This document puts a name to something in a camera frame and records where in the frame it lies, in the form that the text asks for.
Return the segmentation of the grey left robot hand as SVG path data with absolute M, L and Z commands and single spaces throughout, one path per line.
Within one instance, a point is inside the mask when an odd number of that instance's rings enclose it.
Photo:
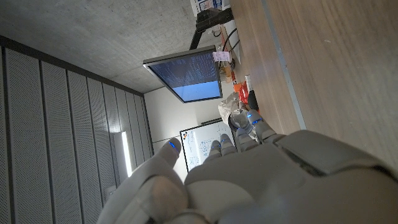
M 251 138 L 223 134 L 185 179 L 172 138 L 113 193 L 99 223 L 396 223 L 397 172 L 307 130 L 277 134 L 255 110 Z

